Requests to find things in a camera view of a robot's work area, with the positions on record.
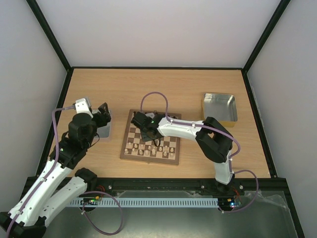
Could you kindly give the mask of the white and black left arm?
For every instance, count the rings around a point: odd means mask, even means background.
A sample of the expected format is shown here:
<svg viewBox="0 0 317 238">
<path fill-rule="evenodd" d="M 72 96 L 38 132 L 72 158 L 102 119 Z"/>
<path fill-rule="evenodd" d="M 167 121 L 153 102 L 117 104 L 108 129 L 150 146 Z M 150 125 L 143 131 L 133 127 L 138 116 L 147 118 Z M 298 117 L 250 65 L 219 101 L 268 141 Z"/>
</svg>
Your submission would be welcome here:
<svg viewBox="0 0 317 238">
<path fill-rule="evenodd" d="M 97 129 L 111 121 L 107 103 L 94 112 L 89 101 L 83 98 L 71 108 L 76 114 L 68 131 L 56 138 L 42 173 L 10 211 L 0 214 L 0 226 L 8 238 L 41 238 L 53 219 L 73 199 L 97 187 L 97 175 L 81 168 L 63 188 L 57 188 L 93 146 Z"/>
</svg>

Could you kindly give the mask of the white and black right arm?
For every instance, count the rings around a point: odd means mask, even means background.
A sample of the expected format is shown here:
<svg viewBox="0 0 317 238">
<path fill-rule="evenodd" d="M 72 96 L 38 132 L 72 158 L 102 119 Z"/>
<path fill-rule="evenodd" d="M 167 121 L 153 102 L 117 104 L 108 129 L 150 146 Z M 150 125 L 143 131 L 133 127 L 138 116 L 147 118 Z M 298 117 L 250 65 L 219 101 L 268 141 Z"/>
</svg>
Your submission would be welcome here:
<svg viewBox="0 0 317 238">
<path fill-rule="evenodd" d="M 164 114 L 156 113 L 151 117 L 136 112 L 131 123 L 140 130 L 144 141 L 169 136 L 197 142 L 203 154 L 214 163 L 217 191 L 227 194 L 233 189 L 233 171 L 229 163 L 233 136 L 215 118 L 188 121 Z"/>
</svg>

